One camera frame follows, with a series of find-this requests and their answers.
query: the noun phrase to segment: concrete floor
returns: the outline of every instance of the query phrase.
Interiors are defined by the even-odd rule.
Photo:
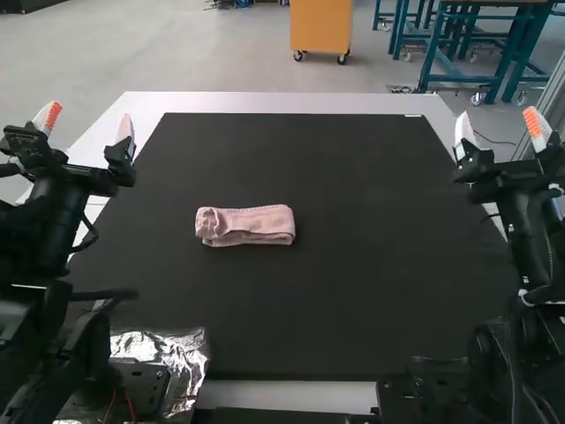
[[[373,0],[355,4],[344,67],[323,55],[292,60],[288,7],[203,11],[203,0],[71,0],[0,15],[0,125],[23,124],[58,100],[64,112],[51,142],[67,149],[124,91],[385,93],[388,84],[416,84],[423,55],[391,60],[389,33],[372,31]],[[383,10],[393,5],[385,0]],[[553,66],[564,49],[565,26],[552,19],[536,56]],[[496,59],[481,57],[475,66],[494,69]],[[469,93],[442,96],[455,113],[471,108],[473,124],[492,140],[519,137],[520,109],[472,108]],[[14,200],[23,188],[21,178],[3,180],[0,197]]]

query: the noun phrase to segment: black foam mat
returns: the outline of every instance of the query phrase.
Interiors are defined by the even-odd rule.
[[[212,378],[371,381],[462,356],[516,274],[453,168],[424,117],[166,114],[71,280],[139,289],[116,327],[206,327]],[[194,237],[198,207],[274,203],[292,246]]]

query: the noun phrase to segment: aluminum foil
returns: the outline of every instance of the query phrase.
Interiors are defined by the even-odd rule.
[[[204,329],[112,330],[110,347],[112,361],[165,366],[170,372],[170,380],[162,418],[157,422],[172,424],[190,421],[209,361]],[[74,411],[72,415],[72,418],[66,416],[55,423],[100,423],[103,410],[80,417]]]

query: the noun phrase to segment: orange cabinet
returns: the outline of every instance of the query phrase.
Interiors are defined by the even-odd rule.
[[[345,57],[351,44],[353,0],[291,0],[290,48]]]

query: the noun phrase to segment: folded towel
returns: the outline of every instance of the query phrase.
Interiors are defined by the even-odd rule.
[[[294,215],[286,205],[222,209],[204,207],[196,213],[196,237],[211,247],[236,245],[290,245]]]

